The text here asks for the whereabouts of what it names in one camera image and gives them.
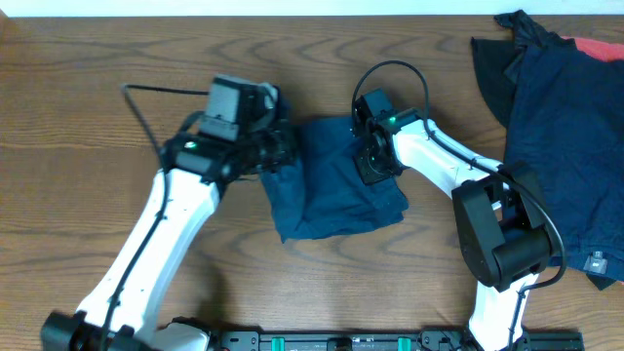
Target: black cable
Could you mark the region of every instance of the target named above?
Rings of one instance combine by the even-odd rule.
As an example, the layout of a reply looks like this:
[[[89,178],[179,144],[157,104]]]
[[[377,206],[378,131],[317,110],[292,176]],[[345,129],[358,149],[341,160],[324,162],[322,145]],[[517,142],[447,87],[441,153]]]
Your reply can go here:
[[[506,183],[511,189],[519,192],[521,195],[523,195],[532,205],[534,205],[537,210],[542,214],[542,216],[544,217],[544,219],[546,219],[546,222],[548,223],[548,226],[550,227],[550,229],[552,230],[553,234],[555,234],[555,238],[557,239],[557,244],[559,245],[559,249],[560,249],[560,254],[562,257],[562,263],[559,267],[559,271],[557,272],[557,274],[555,274],[554,277],[552,277],[551,279],[545,281],[545,282],[541,282],[541,283],[536,283],[536,284],[531,284],[525,287],[520,288],[520,290],[518,291],[518,301],[516,302],[516,308],[514,311],[514,316],[512,319],[512,324],[511,324],[511,328],[509,330],[509,340],[508,340],[508,344],[507,344],[507,349],[509,351],[511,351],[511,347],[513,345],[513,340],[514,340],[514,329],[516,327],[516,324],[518,323],[518,316],[520,314],[520,307],[522,305],[522,300],[526,297],[525,293],[529,290],[534,290],[534,289],[540,289],[540,288],[545,288],[548,286],[551,286],[557,282],[559,282],[562,277],[564,276],[564,273],[566,273],[566,269],[567,269],[567,259],[566,259],[566,247],[564,246],[564,241],[562,239],[561,234],[559,233],[559,230],[557,230],[557,226],[555,225],[555,222],[553,222],[553,219],[550,217],[550,215],[548,214],[548,212],[545,210],[545,207],[533,196],[533,194],[528,191],[528,189],[526,189],[523,185],[517,183],[515,180],[508,178],[505,175],[502,175],[494,170],[491,170],[481,164],[479,164],[477,162],[476,159],[469,159],[467,157],[465,157],[464,155],[462,155],[460,152],[458,152],[457,150],[453,149],[452,147],[450,147],[449,145],[445,144],[443,141],[439,140],[438,137],[435,134],[435,131],[432,132],[429,129],[429,87],[427,85],[427,80],[425,79],[424,75],[414,66],[412,66],[411,64],[401,61],[401,60],[387,60],[381,63],[378,63],[376,65],[374,65],[371,69],[369,69],[364,76],[362,76],[362,78],[360,79],[360,81],[358,82],[358,85],[355,88],[355,91],[353,92],[353,96],[351,98],[351,118],[355,121],[355,100],[357,97],[358,92],[360,91],[360,87],[362,87],[362,84],[364,84],[364,81],[369,77],[369,75],[371,75],[371,73],[373,73],[377,68],[384,66],[384,65],[389,65],[389,64],[398,64],[404,67],[407,67],[409,70],[411,70],[412,72],[414,72],[418,78],[420,78],[420,81],[422,82],[422,88],[425,92],[425,108],[423,111],[423,115],[421,116],[422,118],[422,122],[425,128],[425,132],[427,133],[427,135],[434,140],[438,145],[440,145],[440,147],[442,147],[444,150],[446,150],[447,152],[449,152],[450,154],[452,154],[453,156],[457,157],[458,159],[466,162],[467,164],[471,165],[472,167],[481,170],[485,173],[487,173],[490,176],[494,176],[496,178],[498,178],[500,181]]]
[[[130,89],[145,90],[145,91],[160,92],[160,93],[184,94],[184,95],[193,95],[193,96],[207,96],[208,95],[208,92],[170,89],[170,88],[161,88],[161,87],[149,87],[149,86],[142,86],[142,85],[135,85],[135,84],[124,84],[121,87],[121,91],[122,91],[122,94],[124,95],[126,104],[130,107],[136,119],[143,127],[143,130],[145,131],[145,134],[147,135],[149,142],[152,144],[152,147],[154,148],[156,157],[158,157],[158,162],[160,163],[161,172],[163,173],[163,184],[164,184],[163,189],[164,190],[163,190],[163,202],[161,203],[160,210],[156,214],[156,218],[154,219],[152,226],[147,231],[147,234],[145,234],[145,238],[143,238],[143,241],[138,246],[138,249],[136,249],[135,254],[133,255],[130,262],[128,263],[128,266],[126,267],[126,270],[124,271],[124,274],[121,276],[121,279],[119,280],[119,283],[117,284],[117,288],[115,288],[115,292],[110,297],[110,303],[108,304],[108,309],[106,310],[106,318],[104,319],[104,324],[101,327],[102,333],[101,333],[101,340],[99,342],[100,351],[105,351],[108,349],[107,341],[108,341],[108,333],[110,332],[110,323],[113,318],[113,312],[115,311],[115,308],[119,304],[119,296],[121,295],[121,291],[124,289],[124,285],[126,284],[126,281],[128,280],[128,277],[130,276],[130,273],[135,267],[135,264],[137,264],[138,258],[142,254],[143,250],[145,250],[147,243],[149,242],[152,235],[156,231],[156,227],[158,227],[158,224],[165,216],[165,210],[167,209],[167,203],[168,203],[168,198],[169,198],[170,185],[169,185],[169,179],[167,178],[167,173],[165,173],[165,160],[163,159],[163,155],[161,154],[161,148],[158,144],[158,141],[156,140],[156,136],[154,136],[151,128],[149,128],[149,124],[145,120],[145,117],[143,117],[142,113],[137,107],[137,104],[131,97]]]

